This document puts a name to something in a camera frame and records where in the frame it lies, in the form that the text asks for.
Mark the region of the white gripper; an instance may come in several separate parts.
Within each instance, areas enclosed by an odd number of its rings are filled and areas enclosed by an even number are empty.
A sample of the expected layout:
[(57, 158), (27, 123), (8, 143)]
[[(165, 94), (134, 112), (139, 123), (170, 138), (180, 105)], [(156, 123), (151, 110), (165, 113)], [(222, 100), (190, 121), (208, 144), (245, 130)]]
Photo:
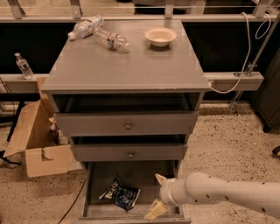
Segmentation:
[(187, 202), (185, 181), (183, 179), (166, 178), (158, 173), (155, 174), (155, 177), (161, 185), (159, 196), (164, 203), (158, 199), (152, 202), (144, 216), (148, 221), (155, 220), (165, 214), (168, 211), (168, 207), (178, 207)]

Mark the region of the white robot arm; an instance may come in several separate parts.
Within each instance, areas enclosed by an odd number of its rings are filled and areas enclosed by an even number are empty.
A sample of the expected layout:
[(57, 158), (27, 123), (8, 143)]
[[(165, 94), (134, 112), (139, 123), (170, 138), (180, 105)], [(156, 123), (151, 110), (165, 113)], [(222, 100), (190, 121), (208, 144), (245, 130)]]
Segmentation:
[(186, 178), (166, 178), (156, 174), (159, 197), (144, 216), (152, 221), (165, 214), (169, 207), (226, 201), (280, 218), (280, 184), (271, 182), (229, 181), (203, 172)]

